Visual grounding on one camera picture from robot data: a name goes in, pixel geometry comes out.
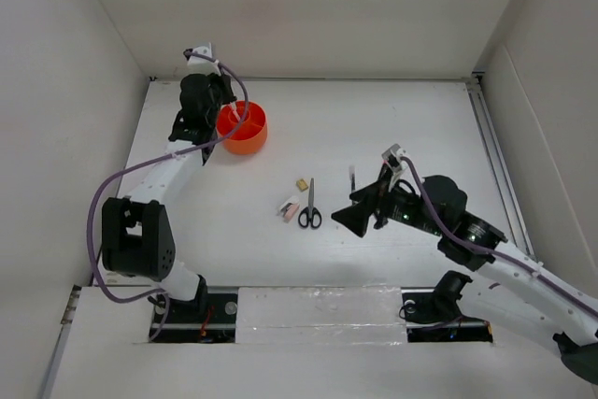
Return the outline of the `pink transparent pen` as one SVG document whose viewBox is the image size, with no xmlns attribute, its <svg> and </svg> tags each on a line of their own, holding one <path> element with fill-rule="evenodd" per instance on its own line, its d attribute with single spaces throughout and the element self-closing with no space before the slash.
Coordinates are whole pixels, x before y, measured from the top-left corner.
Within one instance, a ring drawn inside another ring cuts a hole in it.
<svg viewBox="0 0 598 399">
<path fill-rule="evenodd" d="M 236 102 L 230 104 L 231 112 L 233 113 L 235 119 L 241 123 L 243 121 L 243 115 L 239 111 Z"/>
</svg>

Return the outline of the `orange round divided container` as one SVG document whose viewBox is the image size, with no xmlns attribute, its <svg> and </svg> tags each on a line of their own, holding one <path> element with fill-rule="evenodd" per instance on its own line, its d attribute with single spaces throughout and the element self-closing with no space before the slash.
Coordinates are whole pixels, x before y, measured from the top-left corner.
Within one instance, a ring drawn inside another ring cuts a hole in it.
<svg viewBox="0 0 598 399">
<path fill-rule="evenodd" d="M 238 125 L 232 105 L 222 108 L 216 123 L 218 136 L 230 133 Z M 256 103 L 249 102 L 248 114 L 240 128 L 222 145 L 232 154 L 249 155 L 258 152 L 267 139 L 267 118 L 264 110 Z"/>
</svg>

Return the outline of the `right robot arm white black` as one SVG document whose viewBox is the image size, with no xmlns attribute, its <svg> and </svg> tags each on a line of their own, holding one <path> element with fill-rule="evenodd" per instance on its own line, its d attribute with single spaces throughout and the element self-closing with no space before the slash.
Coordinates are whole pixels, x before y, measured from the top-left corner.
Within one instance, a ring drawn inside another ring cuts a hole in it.
<svg viewBox="0 0 598 399">
<path fill-rule="evenodd" d="M 400 316 L 422 330 L 487 321 L 524 336 L 577 377 L 597 382 L 597 301 L 520 251 L 505 234 L 466 209 L 467 195 L 448 177 L 407 182 L 383 166 L 377 180 L 350 195 L 333 221 L 358 237 L 389 221 L 437 237 L 456 269 L 427 293 L 406 294 Z"/>
</svg>

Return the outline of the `thin black pen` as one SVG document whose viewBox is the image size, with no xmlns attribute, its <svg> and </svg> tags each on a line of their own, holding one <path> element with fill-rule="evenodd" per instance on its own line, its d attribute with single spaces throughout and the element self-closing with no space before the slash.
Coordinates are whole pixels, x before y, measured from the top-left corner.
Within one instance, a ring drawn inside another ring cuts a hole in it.
<svg viewBox="0 0 598 399">
<path fill-rule="evenodd" d="M 350 182 L 350 191 L 351 193 L 356 191 L 356 173 L 355 173 L 355 166 L 349 166 L 349 182 Z"/>
</svg>

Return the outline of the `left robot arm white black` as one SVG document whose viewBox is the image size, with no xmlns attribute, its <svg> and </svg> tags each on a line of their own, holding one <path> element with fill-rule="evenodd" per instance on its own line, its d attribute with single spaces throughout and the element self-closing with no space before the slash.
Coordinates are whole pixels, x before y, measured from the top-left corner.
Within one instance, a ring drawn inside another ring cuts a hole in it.
<svg viewBox="0 0 598 399">
<path fill-rule="evenodd" d="M 168 137 L 165 161 L 123 198 L 102 206 L 101 254 L 104 268 L 125 277 L 149 279 L 188 321 L 208 311 L 206 280 L 178 259 L 166 205 L 191 175 L 204 166 L 218 138 L 221 108 L 235 100 L 227 75 L 191 74 L 180 82 L 180 110 Z"/>
</svg>

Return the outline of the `pink white mini stapler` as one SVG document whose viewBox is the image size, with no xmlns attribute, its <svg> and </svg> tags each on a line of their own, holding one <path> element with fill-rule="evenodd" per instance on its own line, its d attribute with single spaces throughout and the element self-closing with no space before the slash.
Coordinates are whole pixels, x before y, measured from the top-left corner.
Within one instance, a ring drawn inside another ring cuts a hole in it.
<svg viewBox="0 0 598 399">
<path fill-rule="evenodd" d="M 300 206 L 299 197 L 296 195 L 287 198 L 279 207 L 277 214 L 285 221 L 289 222 L 296 214 Z"/>
</svg>

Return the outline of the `metal rail at table front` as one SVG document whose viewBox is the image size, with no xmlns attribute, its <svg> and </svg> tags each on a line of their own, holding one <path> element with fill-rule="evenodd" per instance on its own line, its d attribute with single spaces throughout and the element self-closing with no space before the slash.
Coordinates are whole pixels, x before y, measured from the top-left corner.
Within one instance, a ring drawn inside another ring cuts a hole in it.
<svg viewBox="0 0 598 399">
<path fill-rule="evenodd" d="M 149 328 L 158 343 L 244 345 L 399 345 L 491 343 L 473 318 L 429 321 L 430 288 L 219 287 L 198 315 L 156 304 Z"/>
</svg>

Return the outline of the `aluminium rail right side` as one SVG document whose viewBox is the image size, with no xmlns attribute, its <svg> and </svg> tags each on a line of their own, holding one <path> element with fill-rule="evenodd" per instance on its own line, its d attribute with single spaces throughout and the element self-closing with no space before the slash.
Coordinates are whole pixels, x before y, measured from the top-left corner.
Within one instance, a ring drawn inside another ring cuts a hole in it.
<svg viewBox="0 0 598 399">
<path fill-rule="evenodd" d="M 477 127 L 489 160 L 492 175 L 505 211 L 508 230 L 519 249 L 535 257 L 532 241 L 523 218 L 520 204 L 506 166 L 498 135 L 491 120 L 490 110 L 482 88 L 483 73 L 474 72 L 464 80 Z"/>
</svg>

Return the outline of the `small tan eraser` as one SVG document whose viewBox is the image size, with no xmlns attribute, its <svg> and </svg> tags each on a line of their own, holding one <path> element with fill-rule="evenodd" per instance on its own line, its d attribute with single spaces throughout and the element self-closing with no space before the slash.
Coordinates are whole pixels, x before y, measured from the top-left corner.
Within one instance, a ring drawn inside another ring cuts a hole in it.
<svg viewBox="0 0 598 399">
<path fill-rule="evenodd" d="M 296 186 L 301 191 L 304 191 L 304 190 L 306 190 L 308 188 L 308 185 L 307 185 L 306 181 L 304 179 L 302 179 L 302 178 L 300 178 L 300 179 L 298 179 L 296 181 Z"/>
</svg>

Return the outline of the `black handled scissors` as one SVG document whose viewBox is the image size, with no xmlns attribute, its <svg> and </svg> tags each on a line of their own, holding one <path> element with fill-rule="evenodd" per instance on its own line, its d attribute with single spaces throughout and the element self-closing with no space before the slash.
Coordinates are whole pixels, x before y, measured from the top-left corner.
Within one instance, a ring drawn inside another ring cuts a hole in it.
<svg viewBox="0 0 598 399">
<path fill-rule="evenodd" d="M 309 182 L 307 206 L 302 209 L 298 216 L 298 224 L 302 229 L 319 229 L 322 223 L 322 216 L 315 207 L 315 182 L 312 178 Z"/>
</svg>

